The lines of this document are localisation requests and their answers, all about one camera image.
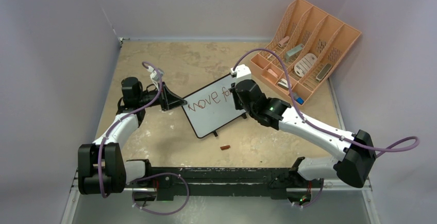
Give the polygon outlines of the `black-framed whiteboard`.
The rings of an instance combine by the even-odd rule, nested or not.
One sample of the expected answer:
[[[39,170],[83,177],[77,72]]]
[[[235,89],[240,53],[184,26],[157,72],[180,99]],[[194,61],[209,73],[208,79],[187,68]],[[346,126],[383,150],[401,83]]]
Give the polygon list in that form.
[[[217,129],[237,119],[246,117],[244,110],[237,110],[229,91],[235,79],[227,74],[192,92],[183,99],[183,111],[197,138],[216,134]]]

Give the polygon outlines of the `brown marker cap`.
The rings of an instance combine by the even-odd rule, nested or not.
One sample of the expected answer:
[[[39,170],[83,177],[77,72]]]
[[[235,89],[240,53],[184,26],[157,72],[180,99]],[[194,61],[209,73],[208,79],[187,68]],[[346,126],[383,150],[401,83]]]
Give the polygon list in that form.
[[[230,148],[230,145],[226,145],[226,146],[221,146],[220,149],[221,150],[227,150]]]

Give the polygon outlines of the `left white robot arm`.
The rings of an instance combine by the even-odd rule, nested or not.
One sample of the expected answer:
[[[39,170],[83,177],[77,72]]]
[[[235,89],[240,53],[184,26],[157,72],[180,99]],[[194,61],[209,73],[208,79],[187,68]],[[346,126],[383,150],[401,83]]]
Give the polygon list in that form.
[[[121,193],[131,182],[140,187],[153,183],[154,174],[148,159],[124,161],[122,147],[141,126],[145,108],[159,105],[163,111],[187,104],[164,82],[154,90],[144,89],[136,77],[122,80],[122,97],[117,103],[115,120],[104,134],[91,144],[78,149],[78,189],[83,195],[101,194],[108,197]]]

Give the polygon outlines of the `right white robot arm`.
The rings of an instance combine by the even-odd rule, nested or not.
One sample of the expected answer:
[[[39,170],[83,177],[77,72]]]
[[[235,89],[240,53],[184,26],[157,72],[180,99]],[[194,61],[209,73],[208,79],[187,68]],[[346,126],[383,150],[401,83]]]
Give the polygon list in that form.
[[[302,186],[319,178],[338,178],[352,187],[364,186],[376,161],[369,133],[340,130],[298,115],[290,103],[266,97],[254,80],[233,83],[230,92],[235,108],[245,110],[260,125],[296,135],[329,152],[326,158],[298,158],[289,173],[293,185]]]

